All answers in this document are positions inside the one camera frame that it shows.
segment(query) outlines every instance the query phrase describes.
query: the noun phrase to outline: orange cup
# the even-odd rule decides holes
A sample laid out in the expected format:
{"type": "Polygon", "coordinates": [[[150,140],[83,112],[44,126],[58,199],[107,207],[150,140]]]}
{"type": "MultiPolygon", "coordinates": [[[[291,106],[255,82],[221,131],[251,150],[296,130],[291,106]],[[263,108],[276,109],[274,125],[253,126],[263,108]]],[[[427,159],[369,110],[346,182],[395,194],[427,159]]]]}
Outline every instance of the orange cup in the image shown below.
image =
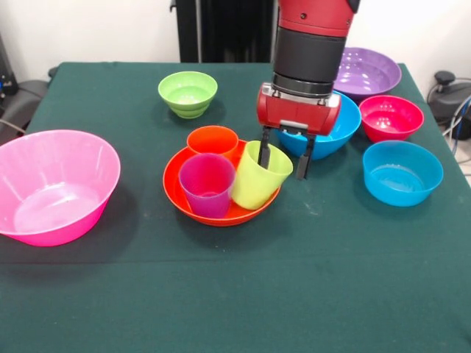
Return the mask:
{"type": "Polygon", "coordinates": [[[194,130],[188,135],[186,144],[194,153],[221,154],[232,161],[238,136],[228,127],[209,125],[194,130]]]}

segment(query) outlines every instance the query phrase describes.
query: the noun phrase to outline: table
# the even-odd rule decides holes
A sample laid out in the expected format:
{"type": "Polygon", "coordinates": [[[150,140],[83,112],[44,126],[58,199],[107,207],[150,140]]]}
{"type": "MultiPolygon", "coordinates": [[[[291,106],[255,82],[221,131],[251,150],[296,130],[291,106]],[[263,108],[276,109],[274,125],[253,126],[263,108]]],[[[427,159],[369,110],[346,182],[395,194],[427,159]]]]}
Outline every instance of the table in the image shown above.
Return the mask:
{"type": "Polygon", "coordinates": [[[471,192],[401,68],[392,93],[426,114],[410,141],[445,169],[432,197],[400,209],[370,196],[359,131],[312,163],[307,180],[291,176],[265,213],[219,229],[171,206],[163,169],[199,126],[259,138],[269,65],[62,64],[28,131],[102,136],[120,155],[121,180],[101,221],[73,243],[0,238],[0,352],[469,352],[471,192]],[[219,83],[194,121],[157,96],[181,70],[219,83]]]}

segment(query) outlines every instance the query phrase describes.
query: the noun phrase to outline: orange bowl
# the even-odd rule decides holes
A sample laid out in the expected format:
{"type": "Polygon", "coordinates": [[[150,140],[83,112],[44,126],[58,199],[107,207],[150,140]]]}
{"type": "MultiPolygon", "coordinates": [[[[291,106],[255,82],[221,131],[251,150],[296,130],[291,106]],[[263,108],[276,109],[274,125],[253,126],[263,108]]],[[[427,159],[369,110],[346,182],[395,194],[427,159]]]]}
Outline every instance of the orange bowl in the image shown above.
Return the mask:
{"type": "MultiPolygon", "coordinates": [[[[243,140],[239,140],[238,142],[237,149],[231,160],[235,166],[238,165],[238,162],[241,159],[246,143],[247,142],[243,140]]],[[[165,167],[165,171],[163,172],[163,189],[165,190],[165,194],[169,198],[170,202],[178,210],[185,213],[188,217],[193,218],[195,221],[214,227],[230,227],[248,222],[262,213],[275,200],[280,192],[280,189],[278,188],[270,199],[257,210],[246,210],[238,206],[236,203],[231,202],[229,212],[224,218],[206,218],[195,215],[191,212],[191,208],[186,201],[185,193],[178,181],[178,173],[180,172],[180,168],[183,163],[194,155],[194,152],[192,152],[188,147],[185,147],[170,159],[169,163],[165,167]]]]}

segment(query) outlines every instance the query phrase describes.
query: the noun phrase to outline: white wall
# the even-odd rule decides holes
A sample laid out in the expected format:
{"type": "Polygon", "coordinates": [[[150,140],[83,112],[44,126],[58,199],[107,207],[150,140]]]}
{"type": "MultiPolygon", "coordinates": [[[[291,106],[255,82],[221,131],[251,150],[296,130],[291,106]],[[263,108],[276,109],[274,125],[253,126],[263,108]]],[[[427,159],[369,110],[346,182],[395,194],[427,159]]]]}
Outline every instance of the white wall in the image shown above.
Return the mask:
{"type": "MultiPolygon", "coordinates": [[[[0,32],[20,80],[61,61],[180,57],[169,0],[0,0],[0,32]]],[[[425,93],[439,69],[471,76],[470,34],[471,0],[362,0],[348,45],[406,63],[425,93]]]]}
{"type": "Polygon", "coordinates": [[[169,0],[0,0],[0,33],[19,80],[62,61],[179,61],[169,0]]]}
{"type": "Polygon", "coordinates": [[[471,77],[471,0],[362,0],[348,46],[406,63],[422,94],[433,74],[471,77]]]}

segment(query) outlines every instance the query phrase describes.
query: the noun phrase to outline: purple bowl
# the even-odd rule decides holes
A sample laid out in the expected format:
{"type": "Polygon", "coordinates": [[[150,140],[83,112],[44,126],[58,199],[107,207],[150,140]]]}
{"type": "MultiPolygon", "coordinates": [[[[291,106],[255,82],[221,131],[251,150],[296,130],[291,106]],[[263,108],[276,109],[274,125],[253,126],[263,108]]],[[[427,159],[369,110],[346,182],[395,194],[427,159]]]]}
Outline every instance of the purple bowl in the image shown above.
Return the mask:
{"type": "Polygon", "coordinates": [[[386,55],[363,48],[345,48],[333,88],[354,100],[384,94],[396,87],[402,73],[386,55]]]}

